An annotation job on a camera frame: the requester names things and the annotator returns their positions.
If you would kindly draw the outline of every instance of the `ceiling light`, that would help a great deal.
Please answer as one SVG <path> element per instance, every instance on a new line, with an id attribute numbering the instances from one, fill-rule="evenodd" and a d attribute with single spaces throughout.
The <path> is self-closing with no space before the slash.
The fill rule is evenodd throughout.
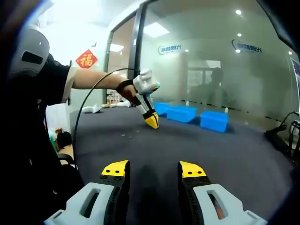
<path id="1" fill-rule="evenodd" d="M 124 48 L 124 46 L 116 45 L 116 44 L 111 43 L 111 48 L 110 48 L 110 50 L 111 50 L 112 52 L 116 52 L 116 53 L 117 53 L 117 52 L 121 51 L 123 48 Z"/>
<path id="2" fill-rule="evenodd" d="M 165 29 L 162 25 L 155 22 L 153 24 L 150 24 L 144 28 L 144 33 L 148 34 L 152 38 L 157 38 L 159 36 L 162 36 L 164 34 L 168 34 L 169 31 Z"/>

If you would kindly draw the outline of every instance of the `white object on floor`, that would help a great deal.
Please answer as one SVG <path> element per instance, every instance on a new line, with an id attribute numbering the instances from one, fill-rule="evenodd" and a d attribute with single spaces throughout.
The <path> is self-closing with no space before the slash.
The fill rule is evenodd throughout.
<path id="1" fill-rule="evenodd" d="M 109 108 L 109 104 L 102 104 L 101 107 L 104 109 Z"/>
<path id="2" fill-rule="evenodd" d="M 83 113 L 97 113 L 102 109 L 101 106 L 95 104 L 94 106 L 87 106 L 82 109 Z"/>
<path id="3" fill-rule="evenodd" d="M 110 108 L 117 107 L 117 103 L 112 103 L 112 104 L 109 105 L 109 107 L 110 107 Z"/>
<path id="4" fill-rule="evenodd" d="M 128 100 L 126 100 L 125 102 L 118 102 L 117 103 L 117 107 L 130 107 L 131 106 L 131 103 L 128 101 Z"/>

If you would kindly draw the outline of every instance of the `wall logo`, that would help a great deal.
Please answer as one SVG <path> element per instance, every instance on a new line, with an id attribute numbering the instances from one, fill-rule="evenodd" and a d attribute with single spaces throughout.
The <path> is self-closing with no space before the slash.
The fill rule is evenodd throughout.
<path id="1" fill-rule="evenodd" d="M 241 43 L 240 41 L 237 40 L 232 40 L 232 45 L 235 48 L 235 50 L 240 50 L 240 52 L 245 51 L 245 52 L 251 52 L 251 53 L 262 53 L 262 49 L 253 45 L 247 45 L 244 43 Z"/>
<path id="2" fill-rule="evenodd" d="M 176 50 L 179 50 L 181 49 L 181 45 L 172 45 L 172 46 L 169 46 L 169 47 L 164 47 L 164 46 L 160 46 L 158 47 L 158 54 L 160 55 L 164 55 L 166 53 L 172 53 Z"/>

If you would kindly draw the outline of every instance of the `cable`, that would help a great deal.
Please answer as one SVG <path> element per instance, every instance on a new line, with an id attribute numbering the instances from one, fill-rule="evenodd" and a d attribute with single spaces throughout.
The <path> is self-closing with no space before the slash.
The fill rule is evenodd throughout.
<path id="1" fill-rule="evenodd" d="M 46 109 L 45 109 L 45 117 L 44 117 L 44 120 L 45 120 L 45 128 L 46 128 L 46 131 L 47 131 L 47 133 L 48 133 L 49 131 L 48 131 L 47 118 L 46 118 Z"/>
<path id="2" fill-rule="evenodd" d="M 85 97 L 85 99 L 83 100 L 81 106 L 80 106 L 80 109 L 79 109 L 79 112 L 78 112 L 78 115 L 77 115 L 77 119 L 76 119 L 76 123 L 75 123 L 75 127 L 74 127 L 74 133 L 73 133 L 73 149 L 74 149 L 74 152 L 75 152 L 75 143 L 76 143 L 76 134 L 77 134 L 77 127 L 78 127 L 78 122 L 79 122 L 79 118 L 80 118 L 80 114 L 81 114 L 81 111 L 83 110 L 83 106 L 86 102 L 86 100 L 88 99 L 88 97 L 90 96 L 91 92 L 95 89 L 95 87 L 101 82 L 103 81 L 105 78 L 107 78 L 109 75 L 113 74 L 114 72 L 117 72 L 117 71 L 120 71 L 120 70 L 134 70 L 134 69 L 131 69 L 131 68 L 122 68 L 122 69 L 117 69 L 115 71 L 112 71 L 108 74 L 106 74 L 104 77 L 102 77 L 100 80 L 98 80 L 94 86 L 90 89 L 89 93 L 87 94 L 87 96 Z"/>
<path id="3" fill-rule="evenodd" d="M 286 121 L 286 119 L 291 115 L 291 114 L 295 114 L 297 116 L 300 116 L 299 112 L 293 111 L 290 112 L 289 114 L 287 114 L 287 116 L 285 117 L 285 119 L 281 122 L 281 124 L 279 125 L 279 127 L 281 127 L 283 125 L 283 123 Z"/>
<path id="4" fill-rule="evenodd" d="M 288 155 L 289 156 L 292 156 L 293 140 L 294 140 L 293 134 L 294 134 L 294 130 L 295 130 L 297 125 L 298 125 L 298 123 L 295 120 L 290 125 L 290 129 L 289 129 L 289 148 L 288 148 Z"/>

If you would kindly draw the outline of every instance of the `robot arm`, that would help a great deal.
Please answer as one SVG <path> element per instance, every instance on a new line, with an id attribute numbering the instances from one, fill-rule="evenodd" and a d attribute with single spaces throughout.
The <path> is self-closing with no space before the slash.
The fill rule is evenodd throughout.
<path id="1" fill-rule="evenodd" d="M 241 200 L 224 187 L 212 184 L 204 170 L 198 165 L 182 161 L 178 163 L 178 190 L 184 224 L 267 224 L 267 221 L 253 212 L 244 211 Z"/>
<path id="2" fill-rule="evenodd" d="M 128 160 L 109 164 L 98 183 L 89 183 L 67 201 L 45 225 L 123 225 L 130 185 Z"/>

